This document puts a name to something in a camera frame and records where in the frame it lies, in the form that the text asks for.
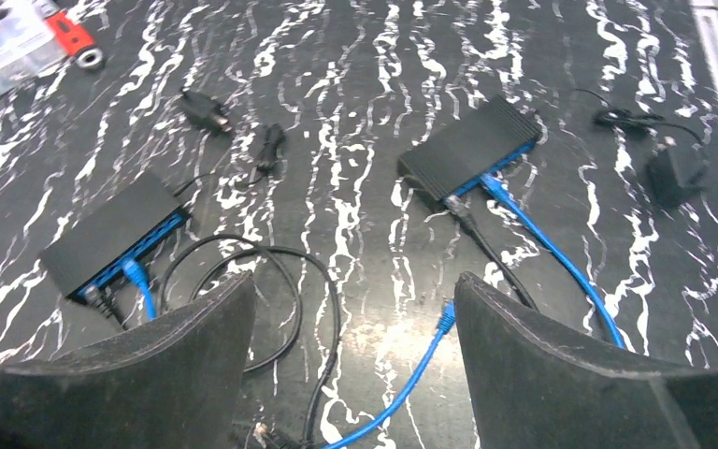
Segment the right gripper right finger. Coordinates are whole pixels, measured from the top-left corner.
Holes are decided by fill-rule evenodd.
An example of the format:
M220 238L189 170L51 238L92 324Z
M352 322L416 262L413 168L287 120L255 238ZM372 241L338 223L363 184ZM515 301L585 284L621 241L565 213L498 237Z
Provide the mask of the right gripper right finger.
M628 352L471 272L456 326L484 448L718 448L718 369Z

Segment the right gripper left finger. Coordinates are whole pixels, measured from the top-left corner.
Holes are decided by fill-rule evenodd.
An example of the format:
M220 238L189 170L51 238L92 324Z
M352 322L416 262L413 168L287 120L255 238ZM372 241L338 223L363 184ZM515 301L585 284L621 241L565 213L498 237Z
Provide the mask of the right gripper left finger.
M0 365L0 448L225 448L253 324L250 274L54 360Z

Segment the grey ribbed network switch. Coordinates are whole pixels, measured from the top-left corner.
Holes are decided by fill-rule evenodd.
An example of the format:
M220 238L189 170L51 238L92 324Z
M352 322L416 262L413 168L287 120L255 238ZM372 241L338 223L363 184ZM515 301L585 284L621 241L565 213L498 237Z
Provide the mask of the grey ribbed network switch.
M85 305L183 226L189 212L156 175L145 172L42 250L39 261L63 296Z

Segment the black switch with blue ports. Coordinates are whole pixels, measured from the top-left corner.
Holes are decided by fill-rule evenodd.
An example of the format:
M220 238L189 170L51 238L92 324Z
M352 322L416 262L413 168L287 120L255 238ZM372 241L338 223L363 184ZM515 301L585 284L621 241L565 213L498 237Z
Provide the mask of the black switch with blue ports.
M533 115L498 94L401 154L397 172L437 209L533 150L541 136Z

